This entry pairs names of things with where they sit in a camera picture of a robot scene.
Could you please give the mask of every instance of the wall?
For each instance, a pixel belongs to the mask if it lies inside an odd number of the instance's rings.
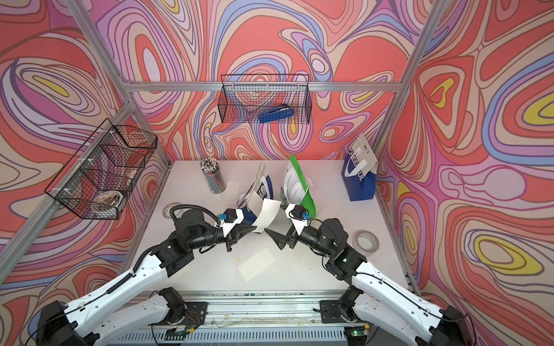
[[[309,124],[221,123],[217,92],[136,92],[135,99],[168,158],[340,159],[363,134],[374,139],[392,92],[329,92],[323,110],[313,104]]]
[[[0,4],[2,246],[42,201],[63,163],[122,104],[62,3]],[[115,277],[160,178],[154,157],[120,220],[56,213],[0,285],[0,345],[23,344],[44,305],[72,300]]]
[[[412,273],[478,345],[554,345],[554,3],[455,0],[379,190]]]
[[[89,6],[131,81],[218,81],[308,73],[312,81],[398,81],[430,1],[105,1]],[[390,92],[312,93],[312,122],[221,124],[216,92],[135,94],[170,160],[342,158],[373,139]]]

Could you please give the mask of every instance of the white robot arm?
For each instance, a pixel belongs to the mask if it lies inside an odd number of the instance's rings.
[[[350,284],[338,301],[346,322],[371,322],[412,346],[471,346],[465,315],[452,306],[443,310],[381,273],[347,244],[348,233],[338,219],[326,219],[315,229],[309,226],[311,219],[303,206],[289,205],[286,214],[293,219],[287,235],[268,229],[266,233],[280,249],[285,245],[294,249],[301,242],[329,258],[325,269]],[[300,222],[308,222],[301,231]]]
[[[191,210],[177,219],[177,209]],[[202,212],[216,221],[215,226],[204,221]],[[381,273],[347,244],[348,234],[338,219],[324,220],[315,229],[309,225],[304,207],[288,206],[286,213],[297,221],[287,235],[266,229],[267,234],[280,249],[287,244],[294,248],[299,241],[314,253],[329,258],[325,269],[350,284],[338,300],[344,321],[373,323],[410,346],[470,346],[465,316],[454,307],[442,310]],[[159,245],[147,249],[134,268],[68,304],[56,301],[45,306],[39,317],[37,345],[104,346],[152,323],[181,323],[187,305],[172,287],[127,309],[114,311],[190,263],[194,258],[193,249],[207,247],[209,250],[225,243],[230,251],[233,244],[255,229],[255,226],[240,224],[242,214],[236,209],[227,209],[225,214],[216,217],[205,208],[183,204],[172,208],[170,215],[176,231]]]

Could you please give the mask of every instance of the wire mesh basket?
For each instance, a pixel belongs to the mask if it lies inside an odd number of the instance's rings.
[[[310,123],[307,74],[222,75],[219,116],[226,123]]]
[[[111,125],[105,132],[61,188],[49,190],[65,166],[45,190],[82,219],[119,219],[158,143],[134,126]]]

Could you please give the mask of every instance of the white table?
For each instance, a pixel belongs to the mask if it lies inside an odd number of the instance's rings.
[[[280,199],[280,188],[287,161],[220,161],[222,174],[229,182],[240,182],[240,192],[250,186],[260,162],[265,162],[271,178],[274,199]],[[349,235],[357,230],[369,230],[379,239],[379,249],[368,259],[385,275],[408,287],[400,261],[394,249],[383,215],[374,198],[359,202],[348,199],[340,172],[342,161],[300,161],[304,174],[311,179],[310,187],[317,218],[338,218]],[[207,200],[213,197],[200,170],[198,161],[176,161],[162,191],[160,199],[137,252],[135,259],[148,247],[159,244],[175,230],[173,221],[162,215],[164,207],[172,202],[197,204],[208,208]],[[220,214],[224,210],[212,210]],[[206,216],[206,221],[213,221]],[[286,234],[291,221],[280,211],[269,229]],[[246,260],[267,248],[275,262],[246,282],[238,267]],[[216,246],[206,254],[194,251],[194,260],[167,280],[149,290],[173,286],[188,292],[314,292],[344,290],[348,284],[338,281],[321,267],[321,257],[315,256],[304,244],[288,246],[282,251],[265,232],[251,233],[233,245],[227,252],[224,245]]]

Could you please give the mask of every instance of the round tape roll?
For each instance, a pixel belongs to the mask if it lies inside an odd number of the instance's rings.
[[[369,257],[379,249],[379,239],[369,231],[359,230],[352,237],[352,247],[362,255]]]
[[[168,205],[166,205],[166,207],[162,211],[163,217],[166,218],[166,219],[170,219],[171,218],[170,209],[173,208],[174,206],[180,205],[180,204],[183,204],[183,203],[173,202],[173,203],[169,203]],[[175,216],[178,217],[178,218],[181,217],[181,214],[183,214],[185,210],[186,209],[177,210],[175,212]]]

